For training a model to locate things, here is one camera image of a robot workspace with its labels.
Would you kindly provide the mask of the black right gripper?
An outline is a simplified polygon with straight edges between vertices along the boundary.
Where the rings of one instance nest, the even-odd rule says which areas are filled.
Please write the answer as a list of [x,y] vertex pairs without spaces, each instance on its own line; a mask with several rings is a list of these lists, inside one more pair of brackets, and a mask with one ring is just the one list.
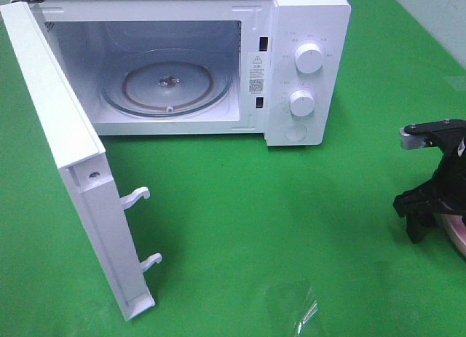
[[433,213],[465,216],[465,140],[444,156],[431,179],[395,197],[392,206],[406,217],[406,233],[419,244],[438,222]]

